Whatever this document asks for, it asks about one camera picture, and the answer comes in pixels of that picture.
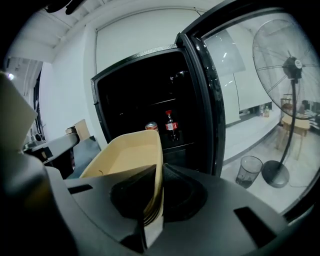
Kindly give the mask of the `black standing fan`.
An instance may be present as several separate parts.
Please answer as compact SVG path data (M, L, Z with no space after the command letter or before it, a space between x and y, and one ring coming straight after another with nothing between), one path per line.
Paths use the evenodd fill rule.
M280 189L290 181L284 161L296 125L318 115L308 112L306 105L320 103L320 56L296 22L273 19L253 37L252 57L262 87L283 114L280 138L288 136L280 161L269 160L261 169L264 181Z

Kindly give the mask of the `stack of beige trays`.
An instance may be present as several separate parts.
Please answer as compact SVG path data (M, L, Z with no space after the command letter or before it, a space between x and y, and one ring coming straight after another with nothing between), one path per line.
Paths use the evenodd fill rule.
M142 130L116 137L89 163L80 177L107 176L144 167L155 167L151 198L142 207L143 224L148 226L162 215L164 208L163 150L157 131Z

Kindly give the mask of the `black mini fridge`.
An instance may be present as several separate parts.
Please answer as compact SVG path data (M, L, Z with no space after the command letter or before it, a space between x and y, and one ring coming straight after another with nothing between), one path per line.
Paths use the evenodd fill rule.
M297 23L320 56L320 37L315 31L320 25L320 0L225 0L180 32L173 45L127 57L91 79L94 106L107 142L141 130L147 117L162 123L163 115L152 113L151 106L173 96L180 100L175 110L179 123L197 138L203 172L219 175L226 154L227 98L219 68L222 51L211 39L241 22L258 22L267 16ZM249 60L257 75L253 41ZM253 85L265 92L259 78Z

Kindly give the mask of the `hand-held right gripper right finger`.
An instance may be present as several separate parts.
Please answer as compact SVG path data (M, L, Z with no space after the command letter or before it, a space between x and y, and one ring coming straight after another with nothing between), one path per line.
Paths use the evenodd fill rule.
M188 220L165 223L147 256L244 256L266 245L288 227L268 204L243 187L217 176L167 164L199 182L207 199Z

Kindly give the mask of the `large cardboard box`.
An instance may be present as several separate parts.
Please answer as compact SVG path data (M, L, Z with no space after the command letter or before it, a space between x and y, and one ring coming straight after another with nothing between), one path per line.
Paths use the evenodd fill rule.
M82 120L78 121L76 124L74 124L73 126L67 128L65 130L65 133L66 134L71 134L71 133L77 134L80 141L84 141L84 140L90 138L90 136L91 136L85 119L82 119Z

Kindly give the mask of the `black mesh wastebasket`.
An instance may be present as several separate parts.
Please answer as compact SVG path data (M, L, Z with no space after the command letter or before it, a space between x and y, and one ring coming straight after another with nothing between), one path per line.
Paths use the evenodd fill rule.
M248 189L258 177L262 166L262 161L255 156L248 155L242 157L235 182L243 188Z

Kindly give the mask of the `wooden stool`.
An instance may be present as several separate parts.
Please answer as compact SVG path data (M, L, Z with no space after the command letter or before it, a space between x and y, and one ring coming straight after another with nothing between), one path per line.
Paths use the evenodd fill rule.
M289 115L285 114L281 121L280 124L282 125L282 129L280 130L277 142L276 142L276 149L279 149L281 144L283 143L283 140L285 138L285 135L290 132L291 129L291 124L292 124L292 117ZM303 141L304 138L307 135L307 131L310 129L310 121L306 119L296 119L294 123L294 128L293 128L293 133L297 134L300 136L300 142L299 142L299 148L296 154L295 159L299 160L301 151L302 151L302 146L303 146Z

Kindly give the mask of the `glass refrigerator shelf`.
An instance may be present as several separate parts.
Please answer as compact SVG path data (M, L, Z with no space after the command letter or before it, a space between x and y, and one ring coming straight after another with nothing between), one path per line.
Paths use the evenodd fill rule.
M162 150L163 151L170 151L170 150L178 150L178 149L182 149L185 147L189 147L191 145L194 145L195 142L189 142L189 143L172 143L171 141L169 143L164 143L162 145Z

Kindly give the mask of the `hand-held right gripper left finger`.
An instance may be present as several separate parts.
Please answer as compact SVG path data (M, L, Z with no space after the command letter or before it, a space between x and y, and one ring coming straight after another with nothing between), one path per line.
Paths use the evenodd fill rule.
M63 179L47 167L53 199L68 231L61 256L137 256L147 250L143 207L151 198L156 167L105 176Z

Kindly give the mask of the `cola bottle with red label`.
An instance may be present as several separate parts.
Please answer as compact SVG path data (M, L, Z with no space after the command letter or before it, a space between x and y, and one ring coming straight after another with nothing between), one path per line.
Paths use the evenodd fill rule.
M165 125L168 137L172 142L178 141L180 137L179 131L178 131L178 123L173 120L171 110L167 110L165 114L167 115L167 118L168 118L167 123Z

